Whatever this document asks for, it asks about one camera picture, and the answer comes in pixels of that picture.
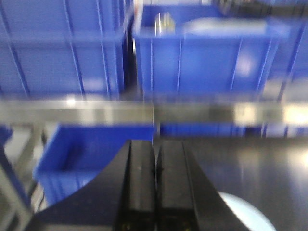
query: stainless steel bar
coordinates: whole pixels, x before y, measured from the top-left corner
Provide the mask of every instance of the stainless steel bar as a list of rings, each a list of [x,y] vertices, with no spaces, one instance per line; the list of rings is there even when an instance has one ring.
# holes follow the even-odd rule
[[[0,122],[152,123],[152,104],[119,101],[2,101]]]
[[[15,209],[11,208],[10,210],[8,210],[6,215],[3,217],[2,222],[0,223],[0,230],[3,230],[3,231],[8,230],[15,216],[16,216]]]
[[[17,231],[23,230],[30,221],[33,213],[27,201],[26,194],[6,159],[3,148],[0,153],[0,190],[6,197],[11,208],[18,215]]]
[[[308,103],[153,103],[144,101],[2,101],[0,122],[80,124],[229,122],[308,125]]]
[[[14,165],[14,170],[17,177],[20,178],[24,174],[27,164],[33,158],[34,147],[40,141],[43,131],[44,131],[44,125],[38,125],[38,124],[33,125],[31,137],[29,138],[27,144],[23,148],[23,151],[19,159]]]

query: metal rail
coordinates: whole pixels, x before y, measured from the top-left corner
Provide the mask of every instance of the metal rail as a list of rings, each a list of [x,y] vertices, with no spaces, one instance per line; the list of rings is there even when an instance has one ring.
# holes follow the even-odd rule
[[[229,122],[308,125],[307,103],[155,103],[57,100],[0,102],[0,122],[79,124]]]

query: metal part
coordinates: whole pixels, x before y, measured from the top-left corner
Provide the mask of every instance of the metal part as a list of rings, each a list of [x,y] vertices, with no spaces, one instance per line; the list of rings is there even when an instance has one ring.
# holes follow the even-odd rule
[[[24,193],[19,180],[15,176],[12,167],[4,154],[3,147],[0,147],[0,179],[0,190],[7,198],[12,209],[16,211],[18,215],[16,230],[23,230],[32,217],[30,201]]]
[[[229,122],[238,125],[308,125],[307,103],[144,101],[5,101],[0,122],[80,124]]]
[[[175,22],[169,12],[159,13],[155,17],[155,35],[175,31]]]
[[[15,208],[10,208],[8,211],[6,211],[6,214],[2,218],[2,222],[0,224],[0,230],[10,230],[10,227],[14,222],[16,222],[16,210]]]
[[[152,123],[151,104],[119,101],[2,101],[0,121],[66,123]]]
[[[14,165],[14,170],[17,177],[20,178],[24,174],[27,163],[32,160],[34,147],[40,141],[43,131],[44,125],[33,125],[31,137],[25,145],[24,149],[22,150],[18,161]]]

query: blue storage crate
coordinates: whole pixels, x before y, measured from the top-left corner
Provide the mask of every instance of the blue storage crate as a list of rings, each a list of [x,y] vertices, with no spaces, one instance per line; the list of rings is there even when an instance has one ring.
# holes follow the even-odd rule
[[[169,12],[175,33],[155,35],[154,18]],[[287,28],[272,20],[263,32],[209,30],[184,33],[183,23],[201,17],[225,18],[215,6],[144,6],[133,36],[139,84],[148,93],[260,92]]]
[[[278,46],[269,78],[307,78],[308,20],[284,18],[281,21],[290,26],[292,36]]]
[[[308,127],[286,126],[283,124],[265,124],[261,127],[251,128],[252,135],[262,137],[306,137]]]
[[[232,4],[236,4],[237,7],[241,7],[241,3],[231,1]],[[261,2],[265,5],[263,7],[255,8],[254,14],[260,14],[262,16],[275,15],[273,12],[277,10],[277,20],[280,20],[290,28],[290,37],[286,42],[280,43],[272,64],[272,68],[269,72],[269,78],[280,79],[301,79],[308,77],[308,1],[307,0],[256,0],[251,3],[251,9],[254,4]],[[232,13],[232,10],[227,10],[227,14],[237,15],[237,12]],[[253,15],[247,12],[247,17],[253,17]]]
[[[152,5],[173,5],[173,4],[203,4],[202,0],[143,0],[143,4]]]
[[[127,11],[118,30],[105,33],[94,28],[81,27],[79,30],[71,17],[67,17],[67,29],[46,22],[46,31],[41,31],[43,21],[40,19],[35,28],[29,26],[25,31],[15,31],[4,16],[5,5],[0,11],[0,25],[3,25],[0,27],[0,92],[3,97],[110,95],[119,94],[124,89],[127,34],[131,29],[133,7]]]
[[[161,135],[165,136],[244,136],[245,127],[237,127],[233,124],[164,124],[161,126]]]
[[[13,130],[6,126],[6,125],[0,125],[0,145],[4,146],[5,143],[12,137]]]
[[[2,0],[1,17],[11,34],[114,32],[132,0]]]
[[[44,188],[48,204],[55,204],[92,180],[126,140],[152,141],[153,135],[153,126],[59,126],[34,178]]]

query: metal frame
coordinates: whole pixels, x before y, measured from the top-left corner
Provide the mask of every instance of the metal frame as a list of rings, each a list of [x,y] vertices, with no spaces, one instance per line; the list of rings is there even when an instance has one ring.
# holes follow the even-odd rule
[[[147,102],[106,100],[0,102],[0,122],[79,124],[229,122],[237,125],[308,125],[307,103]]]
[[[23,192],[20,192],[20,188],[18,188],[18,186],[13,182],[18,181],[25,173],[27,164],[33,158],[33,151],[36,144],[45,136],[45,130],[43,124],[22,124],[19,126],[30,126],[31,136],[14,166],[10,166],[9,163],[0,164],[0,191],[11,205],[11,209],[7,211],[3,221],[0,223],[0,230],[3,231],[8,230],[12,225],[14,231],[22,231],[33,215],[31,205],[25,202],[25,200],[20,196],[20,193]],[[31,186],[29,192],[26,192],[26,196],[29,198],[32,197],[36,183],[33,181],[33,184],[31,185],[33,186]]]

